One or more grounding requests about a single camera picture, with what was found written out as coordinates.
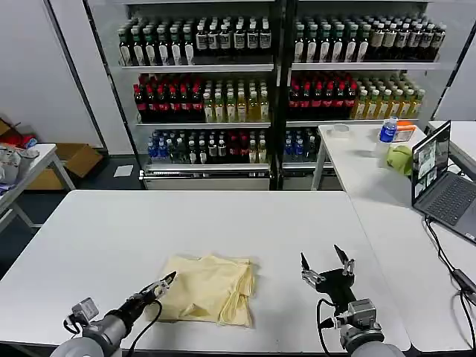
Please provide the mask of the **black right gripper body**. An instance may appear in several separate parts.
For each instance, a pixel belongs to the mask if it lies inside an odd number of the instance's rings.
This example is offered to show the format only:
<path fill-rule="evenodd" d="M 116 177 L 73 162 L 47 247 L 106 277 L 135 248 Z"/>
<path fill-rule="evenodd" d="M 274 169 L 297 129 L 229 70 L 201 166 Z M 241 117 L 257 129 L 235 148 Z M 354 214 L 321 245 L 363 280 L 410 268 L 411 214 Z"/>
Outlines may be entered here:
<path fill-rule="evenodd" d="M 342 268 L 322 272 L 320 276 L 323 277 L 323 280 L 315 284 L 317 292 L 330 297 L 335 308 L 335 315 L 346 312 L 348 304 L 356 301 L 356 297 L 352 291 L 355 276 L 348 274 L 343 275 L 343 272 L 344 270 Z"/>

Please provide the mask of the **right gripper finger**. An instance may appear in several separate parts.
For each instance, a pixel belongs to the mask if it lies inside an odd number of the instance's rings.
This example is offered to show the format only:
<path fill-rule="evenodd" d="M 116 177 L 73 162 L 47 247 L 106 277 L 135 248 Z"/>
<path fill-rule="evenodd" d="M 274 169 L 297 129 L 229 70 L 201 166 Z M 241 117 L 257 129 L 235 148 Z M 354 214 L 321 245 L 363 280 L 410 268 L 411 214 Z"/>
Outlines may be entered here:
<path fill-rule="evenodd" d="M 309 267 L 307 259 L 303 252 L 300 253 L 301 259 L 301 277 L 311 287 L 317 288 L 317 286 L 325 281 L 325 277 Z"/>
<path fill-rule="evenodd" d="M 350 259 L 344 250 L 340 249 L 337 245 L 334 245 L 336 254 L 339 260 L 343 264 L 343 275 L 354 275 L 355 260 Z"/>

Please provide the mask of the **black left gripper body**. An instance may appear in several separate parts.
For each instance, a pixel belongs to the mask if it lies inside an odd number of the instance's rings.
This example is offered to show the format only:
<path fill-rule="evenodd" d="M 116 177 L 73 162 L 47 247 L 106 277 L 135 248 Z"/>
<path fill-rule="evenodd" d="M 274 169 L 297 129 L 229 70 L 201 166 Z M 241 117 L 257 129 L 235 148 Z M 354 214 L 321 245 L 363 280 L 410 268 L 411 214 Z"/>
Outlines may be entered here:
<path fill-rule="evenodd" d="M 142 315 L 146 306 L 155 301 L 154 292 L 136 293 L 126 300 L 126 302 L 117 309 L 110 311 L 110 315 L 120 318 L 125 324 L 134 324 Z"/>

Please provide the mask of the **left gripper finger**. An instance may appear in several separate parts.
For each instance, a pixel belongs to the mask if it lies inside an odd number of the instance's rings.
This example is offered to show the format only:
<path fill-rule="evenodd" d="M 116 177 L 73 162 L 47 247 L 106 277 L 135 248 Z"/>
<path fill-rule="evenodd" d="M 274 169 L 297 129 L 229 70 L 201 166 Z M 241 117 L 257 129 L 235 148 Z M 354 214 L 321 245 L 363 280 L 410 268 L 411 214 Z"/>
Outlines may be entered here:
<path fill-rule="evenodd" d="M 174 277 L 165 277 L 152 283 L 151 286 L 148 287 L 147 291 L 153 294 L 155 298 L 160 298 L 167 293 L 173 281 Z"/>
<path fill-rule="evenodd" d="M 168 275 L 163 277 L 162 279 L 155 281 L 149 284 L 148 286 L 144 287 L 141 290 L 141 293 L 146 293 L 146 292 L 155 293 L 157 289 L 159 289 L 160 291 L 167 290 L 169 289 L 170 285 L 174 281 L 175 277 L 176 277 L 176 271 L 172 271 Z"/>

